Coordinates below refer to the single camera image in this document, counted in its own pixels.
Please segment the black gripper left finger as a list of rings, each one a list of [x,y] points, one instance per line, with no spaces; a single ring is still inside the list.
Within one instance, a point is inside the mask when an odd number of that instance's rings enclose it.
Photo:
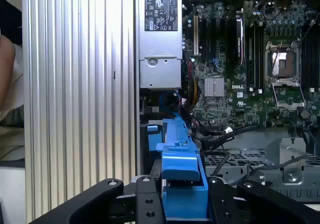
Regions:
[[[33,220],[34,224],[164,224],[155,180],[142,176],[128,185],[105,179]]]

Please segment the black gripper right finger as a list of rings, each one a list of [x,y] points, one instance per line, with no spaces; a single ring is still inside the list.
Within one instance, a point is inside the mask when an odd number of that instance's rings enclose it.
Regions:
[[[236,188],[208,179],[209,218],[212,224],[318,224],[320,212],[256,181]]]

